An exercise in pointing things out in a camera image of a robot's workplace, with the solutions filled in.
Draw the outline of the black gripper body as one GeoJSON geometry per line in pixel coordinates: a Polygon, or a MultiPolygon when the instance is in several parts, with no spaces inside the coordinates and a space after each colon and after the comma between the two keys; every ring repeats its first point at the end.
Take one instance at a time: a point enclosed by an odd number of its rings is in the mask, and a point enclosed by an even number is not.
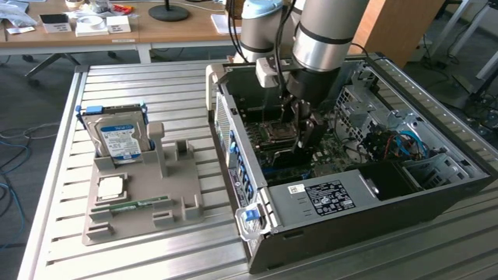
{"type": "Polygon", "coordinates": [[[311,71],[307,68],[289,72],[285,84],[287,91],[311,106],[318,106],[328,96],[340,68],[327,72],[311,71]]]}

